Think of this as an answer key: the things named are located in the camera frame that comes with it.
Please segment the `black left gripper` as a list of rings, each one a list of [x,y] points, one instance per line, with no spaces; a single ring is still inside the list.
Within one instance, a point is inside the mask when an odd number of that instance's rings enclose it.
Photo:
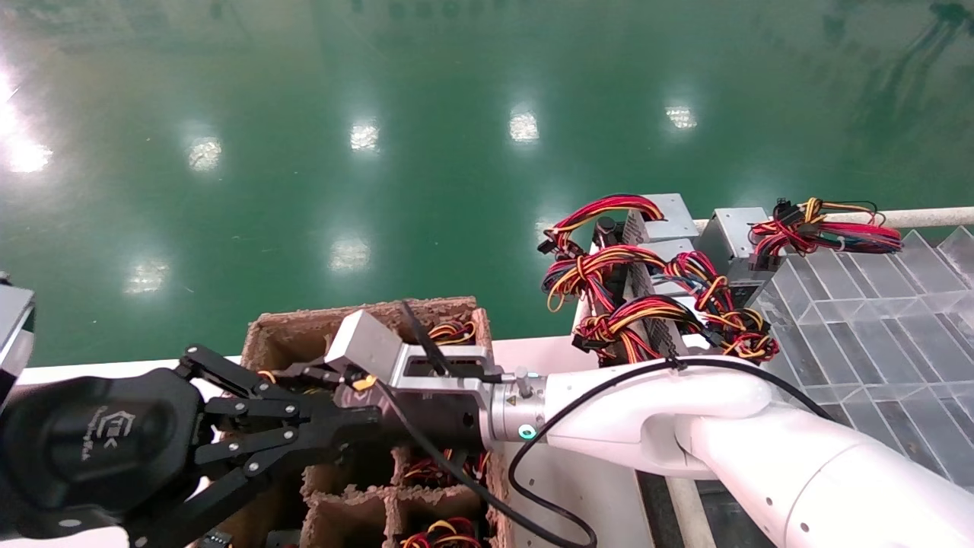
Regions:
[[[204,403],[193,379],[225,395]],[[190,469],[200,412],[227,428],[295,428],[161,516],[131,521],[198,485]],[[131,521],[131,545],[189,545],[278,476],[333,460],[342,444],[379,431],[375,406],[340,408],[327,395],[296,394],[204,346],[184,352],[177,374],[17,389],[2,412],[2,538],[52,539]]]

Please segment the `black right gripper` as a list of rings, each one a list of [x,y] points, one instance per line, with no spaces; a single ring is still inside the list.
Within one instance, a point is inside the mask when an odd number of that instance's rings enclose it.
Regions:
[[[273,372],[272,380],[288,390],[335,390],[335,403],[341,408],[378,408],[379,433],[359,441],[359,445],[394,448],[416,444],[380,388],[356,392],[351,388],[355,384],[354,378],[334,371],[328,365],[290,365],[285,370]],[[396,388],[392,393],[411,426],[420,430],[438,450],[484,450],[480,408],[472,396],[428,394]]]

